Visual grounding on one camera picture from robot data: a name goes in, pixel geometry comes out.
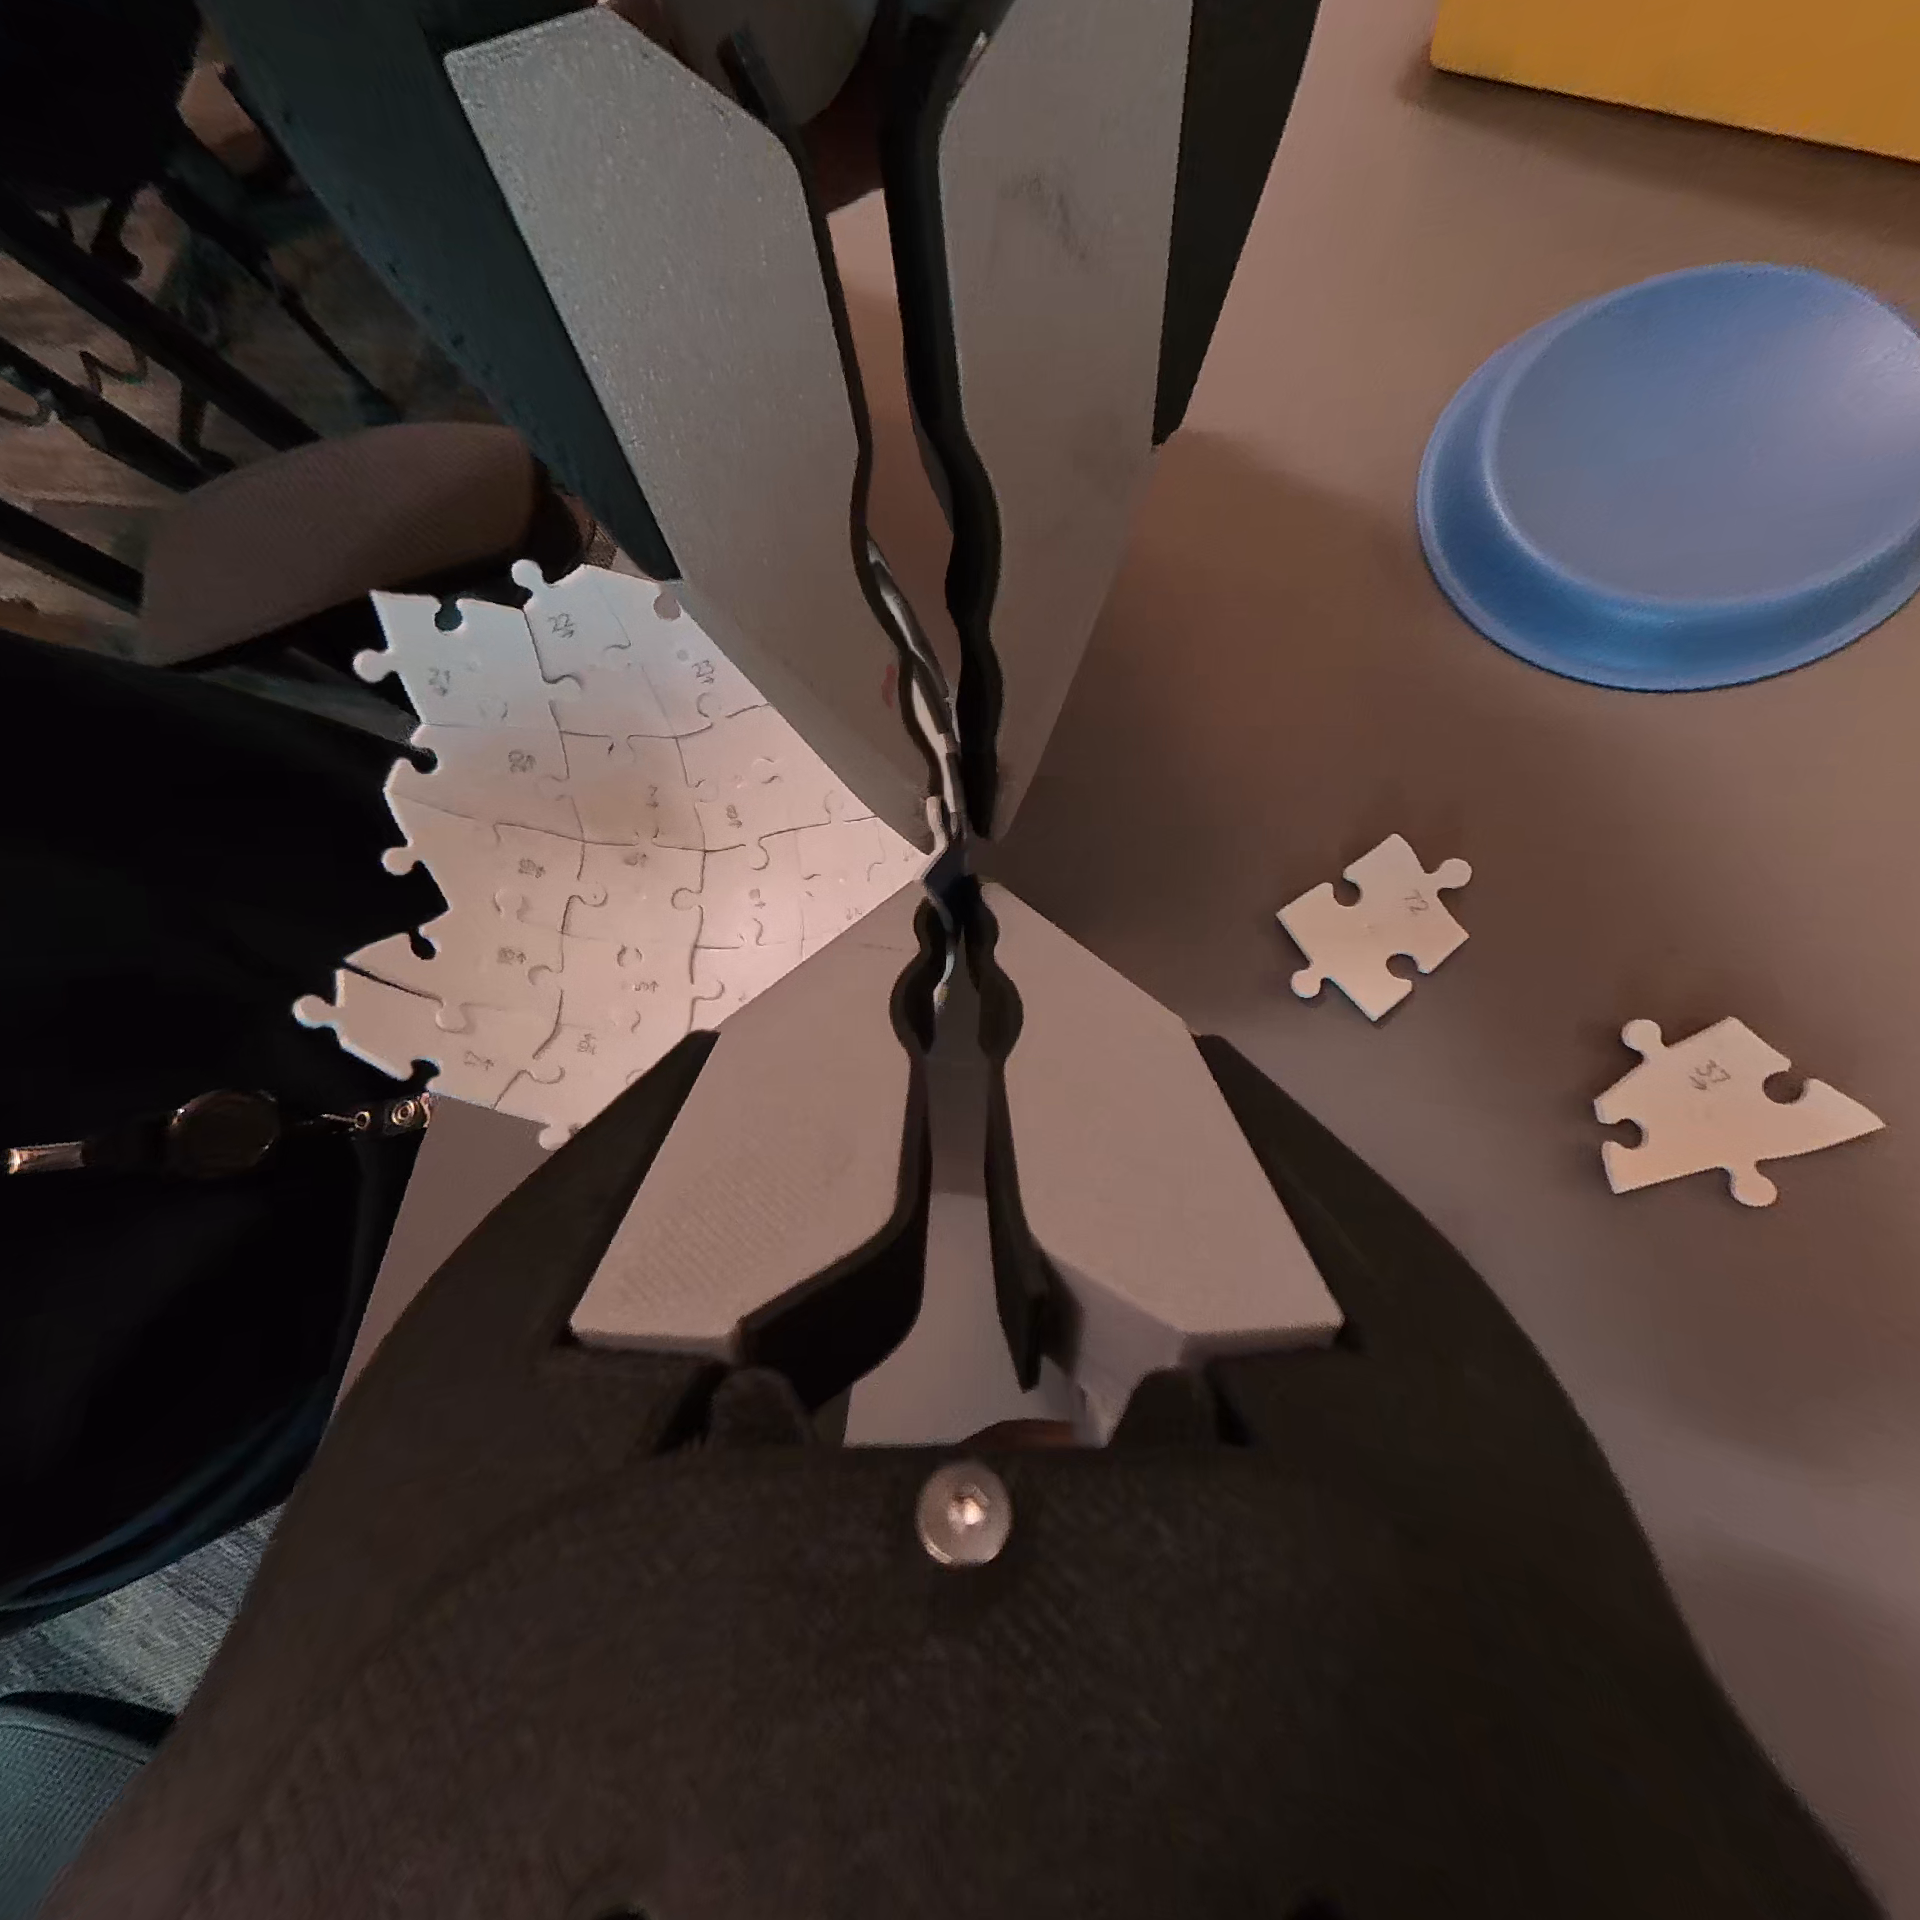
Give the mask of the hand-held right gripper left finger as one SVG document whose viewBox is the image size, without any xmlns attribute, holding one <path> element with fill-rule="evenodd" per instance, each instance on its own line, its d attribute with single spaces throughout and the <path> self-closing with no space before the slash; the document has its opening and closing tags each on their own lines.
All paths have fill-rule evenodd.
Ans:
<svg viewBox="0 0 1920 1920">
<path fill-rule="evenodd" d="M 570 1337 L 778 1372 L 819 1408 L 923 1305 L 923 1053 L 946 935 L 919 884 L 716 1029 Z"/>
</svg>

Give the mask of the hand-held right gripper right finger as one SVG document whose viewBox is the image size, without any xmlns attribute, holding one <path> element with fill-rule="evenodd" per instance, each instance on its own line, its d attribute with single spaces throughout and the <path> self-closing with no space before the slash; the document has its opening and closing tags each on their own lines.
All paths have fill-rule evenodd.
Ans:
<svg viewBox="0 0 1920 1920">
<path fill-rule="evenodd" d="M 1341 1308 L 1189 1022 L 1000 884 L 966 964 L 1016 1378 L 1054 1366 L 1107 1441 L 1146 1376 L 1327 1345 Z"/>
</svg>

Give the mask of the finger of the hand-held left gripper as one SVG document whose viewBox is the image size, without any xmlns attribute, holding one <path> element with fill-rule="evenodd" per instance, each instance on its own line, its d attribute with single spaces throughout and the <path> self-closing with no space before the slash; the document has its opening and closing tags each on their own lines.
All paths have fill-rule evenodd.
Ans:
<svg viewBox="0 0 1920 1920">
<path fill-rule="evenodd" d="M 899 19 L 886 212 L 983 838 L 1025 798 L 1154 462 L 1189 36 L 1189 3 Z"/>
<path fill-rule="evenodd" d="M 443 55 L 685 611 L 876 818 L 951 838 L 941 682 L 799 133 L 871 6 L 579 6 Z"/>
</svg>

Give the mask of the white partly built puzzle ball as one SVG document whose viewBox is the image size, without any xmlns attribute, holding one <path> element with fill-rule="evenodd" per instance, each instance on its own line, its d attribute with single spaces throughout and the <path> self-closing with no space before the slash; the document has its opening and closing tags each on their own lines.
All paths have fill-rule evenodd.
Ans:
<svg viewBox="0 0 1920 1920">
<path fill-rule="evenodd" d="M 443 909 L 349 952 L 293 1020 L 557 1148 L 886 901 L 930 909 L 946 805 L 915 850 L 655 583 L 510 574 L 523 607 L 372 594 L 353 671 L 419 716 L 382 870 Z"/>
</svg>

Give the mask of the white squarish puzzle piece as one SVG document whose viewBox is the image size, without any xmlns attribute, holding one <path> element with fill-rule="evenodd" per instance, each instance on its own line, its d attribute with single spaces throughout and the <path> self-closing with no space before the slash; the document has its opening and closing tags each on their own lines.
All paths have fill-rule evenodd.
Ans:
<svg viewBox="0 0 1920 1920">
<path fill-rule="evenodd" d="M 1389 970 L 1395 959 L 1405 955 L 1425 974 L 1468 942 L 1446 895 L 1472 884 L 1472 866 L 1446 857 L 1438 870 L 1424 870 L 1405 836 L 1389 836 L 1341 878 L 1357 892 L 1353 901 L 1341 901 L 1330 884 L 1316 884 L 1276 909 L 1276 922 L 1305 955 L 1292 974 L 1292 995 L 1311 1001 L 1336 987 L 1367 1022 L 1379 1022 L 1412 991 Z"/>
</svg>

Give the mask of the white pointed puzzle piece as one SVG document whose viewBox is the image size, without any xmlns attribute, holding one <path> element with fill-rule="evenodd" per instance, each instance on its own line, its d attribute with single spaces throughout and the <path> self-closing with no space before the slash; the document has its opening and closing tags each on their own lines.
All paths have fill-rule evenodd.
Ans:
<svg viewBox="0 0 1920 1920">
<path fill-rule="evenodd" d="M 1766 1085 L 1790 1062 L 1741 1020 L 1716 1020 L 1673 1046 L 1660 1022 L 1628 1020 L 1617 1041 L 1640 1062 L 1592 1100 L 1595 1121 L 1638 1129 L 1638 1144 L 1600 1148 L 1613 1197 L 1720 1171 L 1741 1208 L 1771 1208 L 1766 1161 L 1884 1129 L 1880 1115 L 1817 1079 L 1794 1100 L 1771 1100 Z"/>
</svg>

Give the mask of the grey mesh chair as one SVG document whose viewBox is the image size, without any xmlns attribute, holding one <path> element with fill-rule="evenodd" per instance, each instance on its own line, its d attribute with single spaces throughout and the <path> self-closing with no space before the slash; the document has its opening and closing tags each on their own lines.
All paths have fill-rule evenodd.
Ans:
<svg viewBox="0 0 1920 1920">
<path fill-rule="evenodd" d="M 141 570 L 131 656 L 188 665 L 367 594 L 570 570 L 595 520 L 500 424 L 365 427 L 234 467 L 168 503 Z"/>
</svg>

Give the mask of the metal badge reel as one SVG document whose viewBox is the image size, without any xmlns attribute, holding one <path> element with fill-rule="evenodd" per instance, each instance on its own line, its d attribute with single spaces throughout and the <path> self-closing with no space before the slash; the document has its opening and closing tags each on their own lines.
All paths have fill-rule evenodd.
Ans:
<svg viewBox="0 0 1920 1920">
<path fill-rule="evenodd" d="M 144 1115 L 84 1142 L 4 1148 L 4 1178 L 155 1174 L 168 1181 L 230 1181 L 286 1144 L 414 1137 L 431 1125 L 432 1105 L 431 1093 L 407 1093 L 349 1115 L 293 1115 L 264 1093 L 203 1093 L 172 1112 Z"/>
</svg>

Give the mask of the blue round dish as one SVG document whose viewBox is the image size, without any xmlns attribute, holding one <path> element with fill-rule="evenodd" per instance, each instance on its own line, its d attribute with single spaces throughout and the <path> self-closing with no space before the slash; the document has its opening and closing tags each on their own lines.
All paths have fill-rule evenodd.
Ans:
<svg viewBox="0 0 1920 1920">
<path fill-rule="evenodd" d="M 1577 303 L 1452 393 L 1417 535 L 1452 611 L 1553 677 L 1801 671 L 1917 596 L 1917 325 L 1758 263 Z"/>
</svg>

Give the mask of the person's dark torso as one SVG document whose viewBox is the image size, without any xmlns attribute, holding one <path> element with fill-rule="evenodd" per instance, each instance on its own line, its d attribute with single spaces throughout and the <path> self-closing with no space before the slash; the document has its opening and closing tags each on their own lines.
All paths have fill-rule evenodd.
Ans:
<svg viewBox="0 0 1920 1920">
<path fill-rule="evenodd" d="M 4 1148 L 203 1093 L 414 1093 L 293 1020 L 437 912 L 378 866 L 389 765 L 331 716 L 4 634 Z M 419 1142 L 286 1144 L 230 1181 L 4 1178 L 4 1635 L 291 1494 Z"/>
</svg>

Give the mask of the yellow box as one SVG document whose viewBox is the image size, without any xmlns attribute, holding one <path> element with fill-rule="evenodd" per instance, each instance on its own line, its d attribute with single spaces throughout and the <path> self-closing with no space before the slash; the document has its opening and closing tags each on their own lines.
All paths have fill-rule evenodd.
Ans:
<svg viewBox="0 0 1920 1920">
<path fill-rule="evenodd" d="M 1917 3 L 1438 3 L 1425 58 L 1917 162 Z"/>
</svg>

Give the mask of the person's jeans leg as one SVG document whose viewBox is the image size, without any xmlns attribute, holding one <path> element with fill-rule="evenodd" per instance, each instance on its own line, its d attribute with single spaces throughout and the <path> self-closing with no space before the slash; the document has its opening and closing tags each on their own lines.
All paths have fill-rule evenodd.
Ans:
<svg viewBox="0 0 1920 1920">
<path fill-rule="evenodd" d="M 239 1617 L 282 1508 L 4 1635 L 4 1918 L 35 1918 Z"/>
</svg>

